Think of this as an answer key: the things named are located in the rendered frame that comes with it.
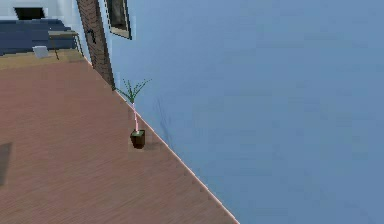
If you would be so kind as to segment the dark brown room door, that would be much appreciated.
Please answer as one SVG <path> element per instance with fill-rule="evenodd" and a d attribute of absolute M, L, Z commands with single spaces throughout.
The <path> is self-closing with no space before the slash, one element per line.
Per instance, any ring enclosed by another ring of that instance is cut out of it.
<path fill-rule="evenodd" d="M 76 0 L 84 35 L 91 59 L 91 64 L 112 90 L 115 89 L 115 82 L 108 52 L 101 10 L 98 0 Z M 88 29 L 93 29 L 96 44 L 92 42 Z"/>

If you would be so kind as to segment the white box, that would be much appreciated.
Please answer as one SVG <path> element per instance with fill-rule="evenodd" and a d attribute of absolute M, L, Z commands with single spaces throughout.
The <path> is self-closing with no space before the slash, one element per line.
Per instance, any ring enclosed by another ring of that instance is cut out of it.
<path fill-rule="evenodd" d="M 46 58 L 49 56 L 49 52 L 46 46 L 34 46 L 33 52 L 35 56 L 39 59 Z"/>

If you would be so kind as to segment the small wooden side table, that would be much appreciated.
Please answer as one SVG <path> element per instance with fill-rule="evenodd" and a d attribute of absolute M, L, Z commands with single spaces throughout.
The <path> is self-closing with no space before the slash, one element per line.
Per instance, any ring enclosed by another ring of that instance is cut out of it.
<path fill-rule="evenodd" d="M 80 52 L 81 55 L 84 55 L 83 49 L 81 46 L 79 34 L 74 30 L 67 30 L 67 31 L 49 31 L 48 32 L 49 40 L 52 43 L 52 47 L 54 49 L 56 58 L 59 58 L 57 48 L 55 46 L 55 39 L 56 38 L 72 38 L 76 42 L 76 48 Z"/>

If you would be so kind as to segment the house plant in brown pot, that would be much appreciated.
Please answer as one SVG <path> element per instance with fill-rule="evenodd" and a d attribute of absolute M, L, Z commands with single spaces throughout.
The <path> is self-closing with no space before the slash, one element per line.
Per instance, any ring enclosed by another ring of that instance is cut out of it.
<path fill-rule="evenodd" d="M 139 94 L 139 92 L 143 89 L 143 87 L 148 82 L 150 82 L 150 79 L 144 79 L 143 81 L 138 82 L 135 86 L 133 86 L 129 80 L 123 80 L 125 90 L 115 88 L 115 90 L 119 94 L 122 94 L 132 106 L 132 110 L 133 110 L 133 114 L 134 114 L 135 127 L 130 134 L 130 140 L 131 140 L 132 145 L 135 149 L 143 149 L 145 146 L 145 143 L 146 143 L 145 131 L 139 128 L 138 113 L 136 110 L 135 101 L 136 101 L 136 97 Z"/>

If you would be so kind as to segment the dark blue sofa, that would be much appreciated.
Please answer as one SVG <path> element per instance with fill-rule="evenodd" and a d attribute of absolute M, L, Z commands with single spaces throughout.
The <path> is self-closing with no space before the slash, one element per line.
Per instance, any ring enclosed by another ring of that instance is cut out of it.
<path fill-rule="evenodd" d="M 74 37 L 49 38 L 49 31 L 69 31 L 59 19 L 0 20 L 0 56 L 32 52 L 34 46 L 53 49 L 75 49 L 78 47 Z"/>

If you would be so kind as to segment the dark framed wall picture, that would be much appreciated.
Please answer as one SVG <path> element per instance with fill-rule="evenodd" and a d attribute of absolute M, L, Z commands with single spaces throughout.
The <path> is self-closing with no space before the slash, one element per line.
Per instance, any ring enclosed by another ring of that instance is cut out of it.
<path fill-rule="evenodd" d="M 110 32 L 132 39 L 127 0 L 105 0 Z"/>

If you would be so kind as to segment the dark window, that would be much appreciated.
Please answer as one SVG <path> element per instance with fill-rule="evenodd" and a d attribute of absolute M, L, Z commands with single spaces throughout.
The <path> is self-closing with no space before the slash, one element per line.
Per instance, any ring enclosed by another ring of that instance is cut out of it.
<path fill-rule="evenodd" d="M 19 20 L 42 19 L 45 17 L 42 7 L 15 7 L 14 11 Z"/>

